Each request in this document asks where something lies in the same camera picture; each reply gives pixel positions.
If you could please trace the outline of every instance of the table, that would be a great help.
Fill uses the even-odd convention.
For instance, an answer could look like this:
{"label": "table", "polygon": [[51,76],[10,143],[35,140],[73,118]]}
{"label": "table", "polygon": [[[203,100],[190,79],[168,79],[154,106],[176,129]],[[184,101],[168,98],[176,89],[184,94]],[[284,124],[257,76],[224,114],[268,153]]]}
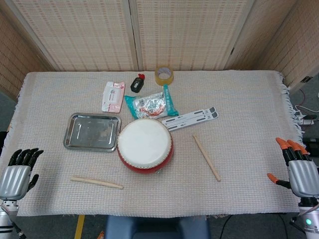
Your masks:
{"label": "table", "polygon": [[[153,72],[143,72],[140,94],[160,92]],[[295,212],[298,198],[272,184],[267,173],[287,179],[275,137],[298,141],[288,89],[275,71],[175,72],[169,91],[180,114],[216,107],[219,118],[172,132],[174,156],[159,174],[130,171],[117,152],[71,151],[63,146],[69,117],[101,113],[107,81],[125,82],[136,72],[29,73],[5,141],[3,169],[18,148],[39,147],[37,185],[21,200],[20,216],[109,214],[177,217]],[[122,128],[133,121],[125,103]],[[196,133],[221,175],[217,182],[196,146]],[[111,181],[123,190],[71,182],[71,176]]]}

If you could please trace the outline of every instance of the blue chair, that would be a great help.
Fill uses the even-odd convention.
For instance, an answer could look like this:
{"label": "blue chair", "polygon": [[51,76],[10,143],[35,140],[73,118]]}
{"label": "blue chair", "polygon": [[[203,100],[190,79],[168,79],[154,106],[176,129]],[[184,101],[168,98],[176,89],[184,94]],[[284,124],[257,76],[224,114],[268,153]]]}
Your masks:
{"label": "blue chair", "polygon": [[108,216],[105,239],[210,239],[205,216],[139,218]]}

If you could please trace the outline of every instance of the green light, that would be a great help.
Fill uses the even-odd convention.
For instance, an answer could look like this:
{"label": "green light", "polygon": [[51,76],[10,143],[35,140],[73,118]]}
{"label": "green light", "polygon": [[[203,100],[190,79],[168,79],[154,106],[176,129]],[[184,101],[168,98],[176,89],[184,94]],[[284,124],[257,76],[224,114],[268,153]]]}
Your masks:
{"label": "green light", "polygon": [[307,223],[308,225],[311,225],[311,224],[312,224],[312,221],[311,221],[310,219],[306,219],[306,223]]}

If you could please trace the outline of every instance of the tape roll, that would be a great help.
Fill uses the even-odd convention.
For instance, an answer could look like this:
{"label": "tape roll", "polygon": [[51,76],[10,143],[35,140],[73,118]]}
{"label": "tape roll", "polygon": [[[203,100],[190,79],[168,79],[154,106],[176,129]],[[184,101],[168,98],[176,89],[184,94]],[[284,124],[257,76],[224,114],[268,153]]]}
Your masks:
{"label": "tape roll", "polygon": [[173,69],[169,66],[158,66],[155,69],[155,81],[158,85],[163,86],[165,84],[172,83],[174,79]]}

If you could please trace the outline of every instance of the silver robotic hand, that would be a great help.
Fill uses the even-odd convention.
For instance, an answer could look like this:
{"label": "silver robotic hand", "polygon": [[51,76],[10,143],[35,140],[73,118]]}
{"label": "silver robotic hand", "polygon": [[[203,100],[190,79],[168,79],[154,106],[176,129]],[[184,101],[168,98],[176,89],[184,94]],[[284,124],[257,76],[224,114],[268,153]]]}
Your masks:
{"label": "silver robotic hand", "polygon": [[[276,138],[283,151],[288,169],[289,182],[278,180],[268,174],[269,179],[277,185],[289,188],[301,198],[298,203],[300,213],[293,217],[290,224],[306,234],[307,239],[319,239],[319,173],[317,166],[309,158],[308,152],[298,143]],[[303,229],[295,224],[301,218]]]}
{"label": "silver robotic hand", "polygon": [[17,200],[22,199],[26,193],[35,186],[39,175],[35,174],[30,181],[30,176],[35,162],[43,150],[38,148],[17,150],[11,157],[8,166],[4,169],[0,179],[0,239],[10,238],[13,228],[19,238],[26,236],[14,223],[19,206]]}

